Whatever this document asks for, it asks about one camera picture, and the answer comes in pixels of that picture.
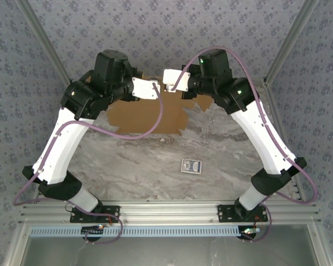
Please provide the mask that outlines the small control board with LEDs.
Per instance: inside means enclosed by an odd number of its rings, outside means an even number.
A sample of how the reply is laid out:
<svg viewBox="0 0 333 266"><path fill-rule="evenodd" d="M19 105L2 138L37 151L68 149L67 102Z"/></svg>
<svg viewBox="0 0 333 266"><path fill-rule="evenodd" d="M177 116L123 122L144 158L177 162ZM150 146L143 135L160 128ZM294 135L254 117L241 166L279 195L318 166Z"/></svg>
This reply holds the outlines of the small control board with LEDs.
<svg viewBox="0 0 333 266"><path fill-rule="evenodd" d="M261 231L260 228L257 227L248 227L248 226L239 226L239 239L253 241L256 235Z"/></svg>
<svg viewBox="0 0 333 266"><path fill-rule="evenodd" d="M102 235L104 231L103 225L97 226L84 226L81 228L80 233L81 235Z"/></svg>

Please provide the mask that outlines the blue playing card deck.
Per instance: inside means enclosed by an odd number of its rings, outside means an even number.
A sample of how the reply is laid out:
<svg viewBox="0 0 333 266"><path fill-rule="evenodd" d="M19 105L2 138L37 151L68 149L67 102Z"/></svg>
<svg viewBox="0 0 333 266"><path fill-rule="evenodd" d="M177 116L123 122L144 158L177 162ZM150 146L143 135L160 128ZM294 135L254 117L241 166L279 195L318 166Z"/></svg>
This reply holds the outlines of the blue playing card deck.
<svg viewBox="0 0 333 266"><path fill-rule="evenodd" d="M182 159L181 161L181 173L189 173L194 175L200 175L202 170L202 162L199 160Z"/></svg>

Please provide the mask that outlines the aluminium frame post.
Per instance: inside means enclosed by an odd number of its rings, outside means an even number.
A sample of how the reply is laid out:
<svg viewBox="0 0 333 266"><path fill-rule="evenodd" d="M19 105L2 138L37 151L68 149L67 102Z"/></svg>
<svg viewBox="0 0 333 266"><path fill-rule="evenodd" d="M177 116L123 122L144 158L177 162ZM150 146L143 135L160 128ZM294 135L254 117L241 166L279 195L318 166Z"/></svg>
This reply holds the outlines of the aluminium frame post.
<svg viewBox="0 0 333 266"><path fill-rule="evenodd" d="M45 51L48 59L54 66L61 81L65 86L68 86L71 82L71 79L31 4L28 0L15 0L15 2L23 13L27 23L31 27L43 50Z"/></svg>
<svg viewBox="0 0 333 266"><path fill-rule="evenodd" d="M269 70L267 71L266 75L264 76L264 83L267 86L270 86L281 67L283 66L286 58L289 56L292 48L294 47L299 35L301 34L302 30L306 26L307 22L310 19L314 9L318 5L320 0L304 0L297 15L295 16L291 26L282 41L282 44L277 51L277 54L272 61Z"/></svg>

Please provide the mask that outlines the brown cardboard box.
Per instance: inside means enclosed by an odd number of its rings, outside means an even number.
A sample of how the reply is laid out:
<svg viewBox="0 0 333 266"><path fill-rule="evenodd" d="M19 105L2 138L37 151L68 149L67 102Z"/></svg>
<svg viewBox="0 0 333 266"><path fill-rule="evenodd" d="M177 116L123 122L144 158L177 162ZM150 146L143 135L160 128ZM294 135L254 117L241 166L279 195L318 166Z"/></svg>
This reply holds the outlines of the brown cardboard box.
<svg viewBox="0 0 333 266"><path fill-rule="evenodd" d="M160 94L163 101L163 114L153 134L178 134L186 129L190 115L187 111L195 111L197 107L205 112L212 104L209 96L198 95L191 100L181 98L182 92L166 92L160 84ZM159 100L122 101L112 103L106 111L101 111L102 117L109 125L116 127L116 134L144 134L157 122L160 113Z"/></svg>

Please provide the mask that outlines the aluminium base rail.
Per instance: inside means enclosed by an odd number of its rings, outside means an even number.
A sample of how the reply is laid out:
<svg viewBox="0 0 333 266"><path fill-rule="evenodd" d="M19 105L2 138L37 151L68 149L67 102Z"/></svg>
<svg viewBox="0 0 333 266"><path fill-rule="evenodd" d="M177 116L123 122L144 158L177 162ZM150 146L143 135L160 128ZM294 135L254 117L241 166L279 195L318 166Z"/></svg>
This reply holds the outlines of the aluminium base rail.
<svg viewBox="0 0 333 266"><path fill-rule="evenodd" d="M126 225L208 225L218 223L217 206L230 201L104 201L120 207L120 219ZM285 200L265 202L275 225L319 223L321 218L315 204L300 205ZM63 202L39 202L21 209L20 223L31 225L67 224L70 213Z"/></svg>

